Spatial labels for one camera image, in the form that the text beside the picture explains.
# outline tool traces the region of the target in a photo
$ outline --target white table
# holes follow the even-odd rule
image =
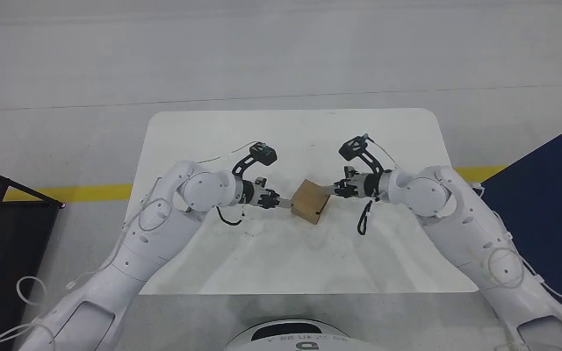
[[[435,116],[423,109],[329,111],[177,111],[148,125],[127,211],[176,161],[202,161],[231,169],[260,140],[278,160],[252,166],[245,177],[268,178],[268,187],[291,197],[304,178],[331,184],[346,161],[337,153],[352,137],[369,133],[410,172],[449,165]],[[392,162],[374,145],[383,166]],[[360,161],[359,170],[368,170]],[[367,235],[357,234],[366,199],[331,197],[317,226],[283,209],[245,207],[239,226],[213,211],[190,245],[153,276],[141,294],[266,294],[475,291],[471,281],[435,249],[403,206],[376,204]],[[224,210],[237,219],[241,207]]]

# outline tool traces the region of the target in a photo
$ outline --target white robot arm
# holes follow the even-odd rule
[[[525,267],[511,234],[479,194],[451,167],[428,167],[417,175],[384,170],[366,151],[367,140],[367,134],[355,137],[343,144],[340,154],[348,161],[359,157],[372,173],[347,167],[346,178],[326,187],[327,192],[404,204],[443,257],[479,287],[514,343],[534,349],[532,342],[538,339],[562,347],[562,305],[543,287],[540,276]],[[456,207],[442,215],[451,197]]]
[[[290,201],[264,188],[263,178],[255,183],[241,178],[254,162],[269,165],[276,159],[273,149],[257,143],[232,173],[211,173],[196,162],[178,162],[133,211],[114,252],[97,273],[33,323],[52,332],[57,351],[113,350],[133,299],[158,269],[184,249],[213,207],[291,207]],[[173,205],[175,193],[187,203],[187,210]],[[52,337],[41,327],[32,331],[20,350],[52,347]]]

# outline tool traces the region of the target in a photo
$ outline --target small cardboard box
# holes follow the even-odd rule
[[[305,179],[299,189],[292,196],[291,213],[312,224],[318,224],[322,210],[330,195],[321,191],[321,186]]]

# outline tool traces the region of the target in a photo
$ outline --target black cable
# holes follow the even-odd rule
[[[217,212],[219,213],[220,220],[222,220],[224,223],[228,224],[229,226],[238,226],[240,223],[242,223],[242,218],[240,218],[238,220],[238,222],[227,221],[224,217],[222,217],[222,213],[220,212],[220,208],[217,207],[216,209],[217,209]]]
[[[368,218],[367,213],[371,212],[371,205],[372,205],[372,200],[365,205],[365,208],[363,209],[363,213],[361,213],[361,217],[359,218],[359,223],[357,223],[357,232],[359,233],[359,235],[365,235],[367,233],[367,218]]]

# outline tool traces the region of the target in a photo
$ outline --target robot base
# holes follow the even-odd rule
[[[351,339],[341,330],[310,319],[284,319],[254,326],[236,336],[225,351],[366,351],[380,348]]]

